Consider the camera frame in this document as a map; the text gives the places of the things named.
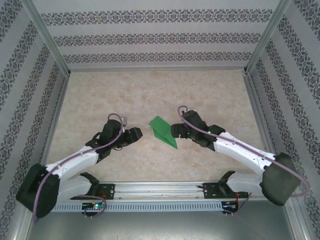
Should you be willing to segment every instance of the green folded paper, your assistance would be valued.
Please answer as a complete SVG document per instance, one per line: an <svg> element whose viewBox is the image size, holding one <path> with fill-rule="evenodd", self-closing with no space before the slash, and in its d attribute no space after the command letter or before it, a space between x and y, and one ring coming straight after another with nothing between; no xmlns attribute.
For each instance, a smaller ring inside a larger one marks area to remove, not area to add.
<svg viewBox="0 0 320 240"><path fill-rule="evenodd" d="M178 149L176 139L171 135L171 126L161 117L156 116L149 125L153 129L153 134L157 139Z"/></svg>

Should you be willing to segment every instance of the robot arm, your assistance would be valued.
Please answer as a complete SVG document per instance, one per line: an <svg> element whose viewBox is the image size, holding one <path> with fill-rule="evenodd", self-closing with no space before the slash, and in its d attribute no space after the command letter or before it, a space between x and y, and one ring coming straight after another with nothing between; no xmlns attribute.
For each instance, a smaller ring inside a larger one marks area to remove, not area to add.
<svg viewBox="0 0 320 240"><path fill-rule="evenodd" d="M127 125L126 117L122 117L121 120L123 126ZM50 213L57 202L63 202L79 195L96 195L99 181L94 176L81 172L109 156L112 149L123 148L135 143L142 137L142 132L137 127L123 129L122 134L113 144L95 151L85 152L110 143L120 134L121 128L121 123L118 120L109 119L102 132L98 132L84 147L71 155L80 154L79 156L70 159L63 165L61 163L71 156L45 166L39 163L33 165L21 184L16 199L33 212L39 184L56 166L58 169L48 177L41 189L36 212L38 218L43 218Z"/></svg>
<svg viewBox="0 0 320 240"><path fill-rule="evenodd" d="M191 139L201 147L230 156L256 173L241 174L234 171L227 172L220 180L221 185L219 188L223 193L228 191L248 192L255 196L265 196L272 203L283 206L301 183L291 173L264 159L268 157L296 172L294 164L287 154L280 153L279 155L274 155L273 153L256 149L236 139L225 129L217 125L207 126L193 109L182 113L182 117L191 125L218 137L199 132L186 123L178 123L171 126L171 134L174 138Z"/></svg>

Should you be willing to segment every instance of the metal frame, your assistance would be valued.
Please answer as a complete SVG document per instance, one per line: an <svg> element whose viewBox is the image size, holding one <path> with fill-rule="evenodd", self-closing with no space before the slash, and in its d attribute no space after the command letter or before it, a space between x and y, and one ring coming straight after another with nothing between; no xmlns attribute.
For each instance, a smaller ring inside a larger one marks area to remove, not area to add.
<svg viewBox="0 0 320 240"><path fill-rule="evenodd" d="M195 66L195 67L124 67L124 68L79 68L77 72L128 72L128 71L204 71L204 70L239 70L239 66Z"/></svg>
<svg viewBox="0 0 320 240"><path fill-rule="evenodd" d="M31 17L34 25L38 29L40 35L47 44L50 52L60 66L61 70L69 76L70 70L60 53L55 41L53 40L47 26L42 20L34 2L32 0L21 0L24 8ZM263 32L256 48L254 49L247 66L242 69L240 67L160 67L160 68L112 68L112 69L75 69L73 72L100 72L100 71L186 71L186 70L237 70L241 69L248 97L252 106L252 111L255 117L257 128L261 136L265 150L273 152L273 144L268 132L268 128L263 117L262 109L258 101L257 94L252 86L252 79L248 75L254 68L257 60L262 54L266 44L276 29L279 21L285 13L291 0L280 0L276 10L274 11L265 31ZM45 146L41 163L44 164L48 157L49 149L53 140L54 132L58 123L59 114L66 94L69 78L64 84L64 89L58 102L58 109L55 113L53 125L49 132L49 141ZM114 200L110 200L111 204L127 203L127 204L140 204L140 203L218 203L228 199L204 199L203 192L197 186L201 186L203 181L183 181L183 182L113 182L116 184L114 193ZM266 200L264 197L253 197L251 201ZM291 224L292 231L296 239L309 240L311 239L308 232L306 222L303 218L301 206L296 199L289 199L285 204L287 215ZM32 213L18 203L16 207L16 221L12 230L11 240L25 240L30 235L33 224L31 223Z"/></svg>
<svg viewBox="0 0 320 240"><path fill-rule="evenodd" d="M61 71L65 76L69 76L70 70L67 66L67 63L59 51L59 48L54 41L53 37L51 36L44 20L42 19L35 3L33 0L21 0L23 7L25 8L26 12L30 16L33 24L35 25L36 29L38 30L39 34L41 35L43 41L49 48L51 54L53 55L55 61L59 65Z"/></svg>
<svg viewBox="0 0 320 240"><path fill-rule="evenodd" d="M263 117L261 106L258 102L256 92L252 85L251 77L242 70L244 83L248 92L248 97L252 106L252 111L257 123L259 134L265 150L272 152L274 150L271 138ZM45 163L47 153L54 136L54 130L59 119L59 113L66 94L68 81L65 83L63 93L58 103L58 111L56 113L54 124L49 133L49 141L47 143L45 153L43 154L42 163ZM116 185L114 192L114 200L108 200L111 205L127 204L141 205L143 203L216 203L221 201L232 201L234 199L204 199L203 190L198 188L205 182L214 181L180 181L180 182L106 182ZM251 201L266 200L264 197L252 197ZM92 200L73 200L72 203L92 202ZM292 231L296 239L309 240L310 235L306 222L304 221L301 207L297 200L289 199L285 204L285 209L291 224ZM19 211L17 222L13 230L12 240L25 240L31 232L33 224L31 223L32 213L21 205L18 206Z"/></svg>
<svg viewBox="0 0 320 240"><path fill-rule="evenodd" d="M87 213L98 213L104 207L87 208ZM163 201L163 202L114 202L108 201L105 213L154 213L154 212L222 212L221 201ZM64 202L57 204L52 213L82 213L82 202Z"/></svg>
<svg viewBox="0 0 320 240"><path fill-rule="evenodd" d="M243 80L252 106L253 115L261 136L261 141L265 150L274 153L275 149L271 141L271 137L267 128L266 120L263 115L262 108L259 104L257 93L253 87L253 80L249 74L243 73ZM289 198L284 205L295 239L311 240L306 221L303 217L301 206L297 198Z"/></svg>

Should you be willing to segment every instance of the wall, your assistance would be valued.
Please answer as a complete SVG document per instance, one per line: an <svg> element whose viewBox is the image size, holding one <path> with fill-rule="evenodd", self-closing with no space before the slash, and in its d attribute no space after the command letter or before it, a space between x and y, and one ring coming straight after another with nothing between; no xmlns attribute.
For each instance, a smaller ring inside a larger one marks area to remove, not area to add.
<svg viewBox="0 0 320 240"><path fill-rule="evenodd" d="M292 1L251 72L276 152L310 184L299 203L312 239L320 239L319 27L319 1Z"/></svg>
<svg viewBox="0 0 320 240"><path fill-rule="evenodd" d="M0 0L0 240L15 200L44 153L65 76L19 0Z"/></svg>
<svg viewBox="0 0 320 240"><path fill-rule="evenodd" d="M35 0L71 70L245 67L279 0Z"/></svg>

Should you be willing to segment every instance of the marble floor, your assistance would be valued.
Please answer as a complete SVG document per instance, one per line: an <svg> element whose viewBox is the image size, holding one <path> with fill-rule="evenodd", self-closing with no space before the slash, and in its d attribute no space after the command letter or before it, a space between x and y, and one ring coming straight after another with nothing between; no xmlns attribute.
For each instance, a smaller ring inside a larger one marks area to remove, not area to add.
<svg viewBox="0 0 320 240"><path fill-rule="evenodd" d="M214 181L235 170L252 171L236 160L177 139L178 149L154 137L157 115L180 123L177 108L196 108L207 125L263 148L240 70L108 71L71 74L47 163L78 151L107 122L110 113L128 117L127 128L143 137L86 169L100 181Z"/></svg>

